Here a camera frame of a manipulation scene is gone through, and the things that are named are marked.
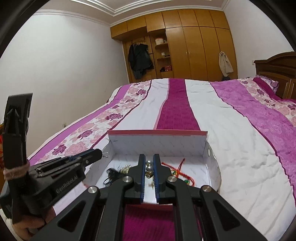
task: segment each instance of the white cardboard box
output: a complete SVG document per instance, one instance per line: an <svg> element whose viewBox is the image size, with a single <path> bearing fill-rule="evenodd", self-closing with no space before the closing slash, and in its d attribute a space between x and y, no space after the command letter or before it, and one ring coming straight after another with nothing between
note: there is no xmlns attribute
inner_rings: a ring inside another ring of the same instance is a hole
<svg viewBox="0 0 296 241"><path fill-rule="evenodd" d="M110 142L104 148L105 156L95 162L86 174L86 186L103 188L109 168L120 170L125 165L136 166L139 155L152 160L159 154L161 162L178 168L185 158L181 172L192 177L195 187L210 185L219 191L221 173L215 155L207 142L206 131L187 130L113 130L108 131ZM156 204L153 178L145 177L144 203Z"/></svg>

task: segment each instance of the hanging jacket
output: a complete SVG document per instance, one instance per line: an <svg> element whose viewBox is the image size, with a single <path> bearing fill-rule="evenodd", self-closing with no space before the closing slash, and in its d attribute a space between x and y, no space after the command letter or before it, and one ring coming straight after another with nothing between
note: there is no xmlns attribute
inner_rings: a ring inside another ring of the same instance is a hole
<svg viewBox="0 0 296 241"><path fill-rule="evenodd" d="M128 61L136 80L141 79L146 74L147 69L154 68L147 49L148 45L145 44L133 44L130 46Z"/></svg>

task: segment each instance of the hanging towel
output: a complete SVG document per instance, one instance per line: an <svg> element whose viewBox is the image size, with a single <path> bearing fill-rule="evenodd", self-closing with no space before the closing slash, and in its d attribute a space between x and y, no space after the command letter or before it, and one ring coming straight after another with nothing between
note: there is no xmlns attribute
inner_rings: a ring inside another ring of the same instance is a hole
<svg viewBox="0 0 296 241"><path fill-rule="evenodd" d="M233 68L227 55L222 51L219 54L219 66L225 77L227 77L230 73L233 72Z"/></svg>

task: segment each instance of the finger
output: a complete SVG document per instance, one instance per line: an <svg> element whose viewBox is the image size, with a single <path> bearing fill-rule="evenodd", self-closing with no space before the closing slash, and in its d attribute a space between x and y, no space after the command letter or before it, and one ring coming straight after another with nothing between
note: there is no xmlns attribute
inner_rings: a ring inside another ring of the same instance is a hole
<svg viewBox="0 0 296 241"><path fill-rule="evenodd" d="M31 235L27 229L18 228L15 224L13 224L13 229L22 240L27 241L31 238Z"/></svg>
<svg viewBox="0 0 296 241"><path fill-rule="evenodd" d="M37 229L44 226L45 222L42 218L34 216L23 215L22 220L19 223L15 223L14 226L20 229Z"/></svg>
<svg viewBox="0 0 296 241"><path fill-rule="evenodd" d="M54 218L56 217L56 213L54 211L54 208L51 207L51 209L49 209L46 213L46 216L45 216L45 222L46 223L49 223L51 220L53 220Z"/></svg>

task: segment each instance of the crown molding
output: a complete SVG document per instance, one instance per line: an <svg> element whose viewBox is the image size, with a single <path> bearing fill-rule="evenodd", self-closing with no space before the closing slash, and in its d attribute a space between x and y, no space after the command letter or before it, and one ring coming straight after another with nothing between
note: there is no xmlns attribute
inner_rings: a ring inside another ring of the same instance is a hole
<svg viewBox="0 0 296 241"><path fill-rule="evenodd" d="M230 3L230 0L224 0L221 6L221 10L224 11L229 3Z"/></svg>
<svg viewBox="0 0 296 241"><path fill-rule="evenodd" d="M98 0L81 0L81 1L80 0L70 0L70 1L78 2L81 4L87 5L89 7L93 7L95 9L101 10L104 13L111 15L112 17L115 17L117 15L120 15L124 12L128 12L128 11L133 10L138 7L143 7L143 6L151 5L154 3L160 3L160 2L175 1L175 0L139 0L139 1L127 4L125 6L122 6L120 8L117 8L117 9L113 9Z"/></svg>
<svg viewBox="0 0 296 241"><path fill-rule="evenodd" d="M123 23L127 20L136 18L136 17L140 17L149 13L154 13L154 12L161 12L161 11L166 11L166 10L174 10L174 9L186 9L186 8L197 8L197 9L210 9L210 10L218 10L218 11L222 11L222 9L220 7L209 7L209 6L201 6L201 5L186 5L186 6L172 6L172 7L162 7L162 8L157 8L157 9L152 9L152 10L148 10L145 12L141 12L138 14L134 14L132 16L129 16L127 18L123 18L120 19L119 21L116 21L114 23L111 24L111 27L119 24L119 23Z"/></svg>
<svg viewBox="0 0 296 241"><path fill-rule="evenodd" d="M84 20L88 20L94 23L99 23L99 24L103 24L106 25L108 27L110 27L110 24L99 20L97 18L92 18L80 13L75 13L75 12L68 12L68 11L62 11L62 10L53 10L53 9L40 9L37 12L35 12L33 14L34 15L59 15L59 16L67 16L67 17L74 17L74 18L80 18L80 19L84 19Z"/></svg>

